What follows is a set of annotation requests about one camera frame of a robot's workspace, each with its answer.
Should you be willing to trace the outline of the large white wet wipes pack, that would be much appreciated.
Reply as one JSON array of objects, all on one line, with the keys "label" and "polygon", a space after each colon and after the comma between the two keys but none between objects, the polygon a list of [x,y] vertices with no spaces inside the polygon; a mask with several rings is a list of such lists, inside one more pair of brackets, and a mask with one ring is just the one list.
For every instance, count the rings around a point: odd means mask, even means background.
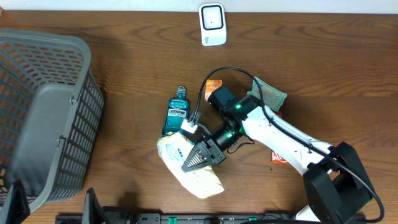
[{"label": "large white wet wipes pack", "polygon": [[190,172],[182,170],[182,165],[193,146],[194,143],[181,133],[173,133],[157,140],[160,158],[181,185],[191,194],[198,198],[208,198],[224,192],[223,184],[211,166]]}]

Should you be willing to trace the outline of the teal Listerine mouthwash bottle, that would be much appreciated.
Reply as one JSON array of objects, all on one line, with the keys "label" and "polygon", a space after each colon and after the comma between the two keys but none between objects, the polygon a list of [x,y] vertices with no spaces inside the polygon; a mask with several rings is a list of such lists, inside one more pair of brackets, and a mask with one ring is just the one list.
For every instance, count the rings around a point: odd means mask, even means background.
[{"label": "teal Listerine mouthwash bottle", "polygon": [[181,130],[184,119],[188,118],[190,101],[187,99],[187,89],[179,86],[175,98],[169,100],[165,125],[162,130],[163,136],[168,136]]}]

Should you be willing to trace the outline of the red Top chocolate bar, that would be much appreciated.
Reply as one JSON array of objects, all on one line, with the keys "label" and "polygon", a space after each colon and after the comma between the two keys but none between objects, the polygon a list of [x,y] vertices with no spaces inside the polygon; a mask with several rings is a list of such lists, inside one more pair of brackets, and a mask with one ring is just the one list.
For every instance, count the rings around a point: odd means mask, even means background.
[{"label": "red Top chocolate bar", "polygon": [[271,162],[274,164],[287,164],[288,162],[274,150],[271,150]]}]

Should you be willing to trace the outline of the small orange box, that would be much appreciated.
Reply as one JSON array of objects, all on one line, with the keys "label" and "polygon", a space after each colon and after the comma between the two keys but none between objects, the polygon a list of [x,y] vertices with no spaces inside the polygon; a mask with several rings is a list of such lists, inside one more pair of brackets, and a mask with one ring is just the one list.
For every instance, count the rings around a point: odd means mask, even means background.
[{"label": "small orange box", "polygon": [[205,85],[205,101],[208,101],[209,96],[222,84],[222,80],[208,79]]}]

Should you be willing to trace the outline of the small teal wipes pack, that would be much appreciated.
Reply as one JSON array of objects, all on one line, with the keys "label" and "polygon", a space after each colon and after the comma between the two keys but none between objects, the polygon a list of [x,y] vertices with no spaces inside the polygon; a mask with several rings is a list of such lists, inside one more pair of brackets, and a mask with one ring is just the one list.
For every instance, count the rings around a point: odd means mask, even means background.
[{"label": "small teal wipes pack", "polygon": [[280,107],[283,105],[287,94],[268,85],[260,78],[255,77],[259,86],[261,87],[264,104],[267,105],[271,110],[278,112]]}]

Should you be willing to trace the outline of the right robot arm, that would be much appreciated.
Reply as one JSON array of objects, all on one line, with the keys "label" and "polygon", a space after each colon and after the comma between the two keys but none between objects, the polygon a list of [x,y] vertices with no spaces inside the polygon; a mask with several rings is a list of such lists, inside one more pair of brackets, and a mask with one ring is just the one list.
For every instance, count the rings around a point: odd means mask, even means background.
[{"label": "right robot arm", "polygon": [[260,99],[235,97],[226,86],[208,98],[223,120],[211,134],[198,140],[182,165],[184,172],[225,160],[224,152],[246,136],[280,154],[303,177],[307,206],[297,219],[323,223],[359,223],[359,211],[372,200],[374,188],[356,150],[337,146],[301,132],[278,117]]}]

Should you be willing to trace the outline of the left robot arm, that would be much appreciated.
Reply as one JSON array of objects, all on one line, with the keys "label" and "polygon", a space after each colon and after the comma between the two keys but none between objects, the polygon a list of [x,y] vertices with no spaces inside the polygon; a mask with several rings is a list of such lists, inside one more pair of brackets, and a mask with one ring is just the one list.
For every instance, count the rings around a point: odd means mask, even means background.
[{"label": "left robot arm", "polygon": [[1,224],[23,223],[29,216],[44,215],[44,221],[50,220],[50,215],[59,215],[55,223],[110,223],[104,209],[100,205],[94,189],[86,191],[83,211],[81,213],[62,212],[67,203],[43,203],[34,209],[34,203],[29,203],[24,185],[20,180],[11,184],[1,207]]}]

